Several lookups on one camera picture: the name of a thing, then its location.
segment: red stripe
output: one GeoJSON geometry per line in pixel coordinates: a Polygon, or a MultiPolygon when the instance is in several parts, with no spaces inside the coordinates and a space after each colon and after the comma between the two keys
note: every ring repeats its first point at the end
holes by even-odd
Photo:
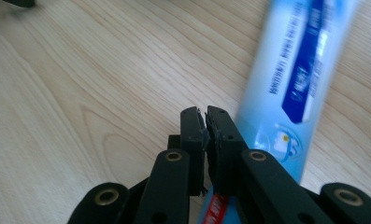
{"type": "Polygon", "coordinates": [[[213,194],[202,223],[221,224],[223,221],[223,217],[225,216],[228,203],[229,197],[213,194]]]}

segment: white toothpaste tube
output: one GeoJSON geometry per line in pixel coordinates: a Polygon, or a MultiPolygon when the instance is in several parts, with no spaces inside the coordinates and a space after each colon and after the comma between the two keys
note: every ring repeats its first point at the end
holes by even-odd
{"type": "MultiPolygon", "coordinates": [[[[249,148],[268,151],[297,182],[360,2],[271,1],[235,124],[249,148]]],[[[240,223],[235,198],[211,191],[199,223],[240,223]]]]}

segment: light wooden surface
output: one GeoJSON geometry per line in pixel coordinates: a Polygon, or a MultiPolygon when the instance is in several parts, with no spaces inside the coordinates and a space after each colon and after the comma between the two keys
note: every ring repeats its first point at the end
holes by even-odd
{"type": "MultiPolygon", "coordinates": [[[[65,223],[107,181],[150,173],[179,112],[233,117],[267,0],[39,0],[0,13],[0,223],[65,223]]],[[[361,6],[302,185],[371,195],[371,1],[361,6]]],[[[191,223],[203,199],[192,199],[191,223]]]]}

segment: black plastic part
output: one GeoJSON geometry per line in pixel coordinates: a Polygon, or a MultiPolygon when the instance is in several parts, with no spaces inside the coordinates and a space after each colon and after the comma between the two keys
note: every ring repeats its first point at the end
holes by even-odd
{"type": "Polygon", "coordinates": [[[236,209],[241,223],[266,223],[244,180],[239,181],[236,209]]]}
{"type": "Polygon", "coordinates": [[[120,215],[118,216],[115,224],[133,223],[136,216],[136,211],[138,210],[139,202],[141,200],[142,194],[144,193],[145,187],[147,186],[147,183],[148,179],[145,179],[129,189],[127,203],[120,212],[120,215]]]}
{"type": "Polygon", "coordinates": [[[239,194],[258,204],[264,223],[333,223],[269,153],[244,150],[239,164],[248,191],[239,194]]]}
{"type": "Polygon", "coordinates": [[[317,193],[315,193],[315,192],[313,192],[313,191],[311,191],[311,190],[309,190],[309,189],[305,189],[305,188],[302,188],[306,193],[307,193],[307,195],[316,203],[316,204],[318,204],[318,205],[320,205],[320,196],[317,194],[317,193]]]}
{"type": "Polygon", "coordinates": [[[181,148],[181,135],[179,134],[168,135],[167,149],[169,148],[181,148]]]}
{"type": "Polygon", "coordinates": [[[34,7],[36,0],[3,0],[4,2],[15,5],[16,7],[34,7]]]}
{"type": "Polygon", "coordinates": [[[355,187],[326,184],[320,201],[321,208],[337,223],[371,223],[371,198],[355,187]]]}
{"type": "Polygon", "coordinates": [[[189,192],[191,196],[199,196],[200,192],[204,191],[205,154],[209,135],[200,110],[196,106],[181,112],[180,128],[180,148],[191,157],[189,192]]]}
{"type": "Polygon", "coordinates": [[[235,195],[239,179],[235,162],[248,147],[225,110],[210,105],[206,120],[211,138],[207,148],[208,172],[214,193],[235,195]]]}
{"type": "Polygon", "coordinates": [[[116,223],[127,202],[128,193],[125,186],[115,183],[105,183],[91,189],[75,208],[68,224],[116,223]]]}
{"type": "Polygon", "coordinates": [[[136,212],[136,224],[187,224],[189,219],[188,153],[161,152],[153,166],[136,212]]]}

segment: blue toothpaste tube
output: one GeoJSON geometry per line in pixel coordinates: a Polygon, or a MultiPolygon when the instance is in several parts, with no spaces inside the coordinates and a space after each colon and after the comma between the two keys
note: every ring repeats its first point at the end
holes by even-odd
{"type": "MultiPolygon", "coordinates": [[[[235,124],[249,148],[268,151],[297,182],[360,2],[271,1],[235,124]]],[[[199,223],[240,223],[235,198],[211,191],[199,223]]]]}

